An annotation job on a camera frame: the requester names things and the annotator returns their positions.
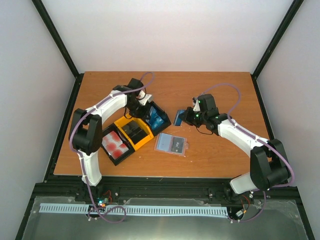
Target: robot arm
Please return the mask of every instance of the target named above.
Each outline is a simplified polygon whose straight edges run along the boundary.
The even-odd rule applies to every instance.
[[[193,98],[193,107],[188,107],[179,117],[187,124],[196,126],[205,125],[206,128],[217,136],[228,139],[250,157],[250,172],[240,175],[229,182],[225,189],[228,198],[244,192],[260,189],[267,190],[280,184],[290,177],[290,172],[285,164],[267,147],[252,139],[250,136],[235,127],[228,119],[226,113],[219,113],[215,99],[211,94],[204,94]],[[282,143],[277,140],[268,140],[258,137],[262,142],[275,148],[285,159],[286,152]]]
[[[79,122],[82,116],[88,111],[95,109],[80,125],[72,139],[72,146],[83,155],[84,167],[90,186],[96,186],[102,175],[99,170],[98,150],[102,143],[102,126],[104,122],[117,110],[127,107],[131,116],[142,118],[149,114],[150,106],[148,103],[152,101],[152,95],[146,94],[144,91],[131,92],[128,94],[119,94],[127,90],[138,89],[143,84],[132,79],[128,86],[116,86],[109,94],[111,98],[101,106],[89,107],[86,110],[77,109],[73,113],[70,134]],[[82,176],[82,181],[86,183],[86,178]]]

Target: white wall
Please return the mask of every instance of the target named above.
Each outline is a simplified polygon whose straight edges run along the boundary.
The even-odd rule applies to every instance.
[[[320,239],[320,1],[304,1],[258,78],[275,137],[284,143]]]
[[[31,0],[0,7],[0,238],[14,239],[42,182],[74,78]]]
[[[253,72],[292,0],[43,3],[81,72]]]

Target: wooden tabletop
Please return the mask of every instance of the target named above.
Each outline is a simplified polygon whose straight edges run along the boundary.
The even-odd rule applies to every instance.
[[[126,85],[131,78],[139,79],[143,72],[86,72],[75,102],[74,109],[86,109],[106,97],[116,85]],[[146,76],[146,84],[151,76]],[[162,108],[174,122],[177,110],[192,106],[192,98],[207,88],[219,84],[236,85],[242,99],[231,116],[251,132],[268,138],[267,129],[260,110],[256,92],[249,72],[156,72],[154,82],[147,88],[154,102]],[[226,113],[236,103],[237,92],[229,86],[211,90],[220,113]],[[120,109],[103,125],[103,129],[122,117]],[[55,175],[81,175],[77,155],[69,149],[68,135],[65,135]],[[228,140],[214,135],[197,132],[194,126],[182,123],[171,125],[163,131],[167,134],[187,138],[189,149],[185,156],[155,151],[156,138],[137,152],[126,158],[118,166],[109,160],[106,153],[98,152],[99,167],[103,176],[143,176],[143,177],[201,177],[232,178],[247,173],[250,159]]]

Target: red object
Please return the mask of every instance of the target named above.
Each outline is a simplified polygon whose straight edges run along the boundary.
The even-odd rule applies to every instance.
[[[109,142],[105,147],[108,153],[112,153],[114,150],[116,150],[116,148],[117,148],[117,145],[114,142]]]
[[[113,152],[111,153],[111,156],[112,156],[114,159],[117,159],[117,158],[119,158],[122,154],[123,154],[123,152],[122,152],[120,149],[116,149],[115,151],[113,151]]]
[[[102,141],[105,150],[114,158],[119,158],[122,154],[129,150],[129,148],[123,143],[121,138],[115,131],[111,131],[103,137]]]
[[[108,197],[109,204],[112,204],[112,197],[111,197],[111,191],[110,191],[110,190],[106,191],[104,194],[102,194],[102,196],[105,196],[105,195],[107,195],[108,193],[109,193],[109,197]]]

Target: small packet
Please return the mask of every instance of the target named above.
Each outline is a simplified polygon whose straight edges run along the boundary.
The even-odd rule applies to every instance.
[[[185,137],[160,133],[156,138],[154,150],[184,156],[188,147]]]

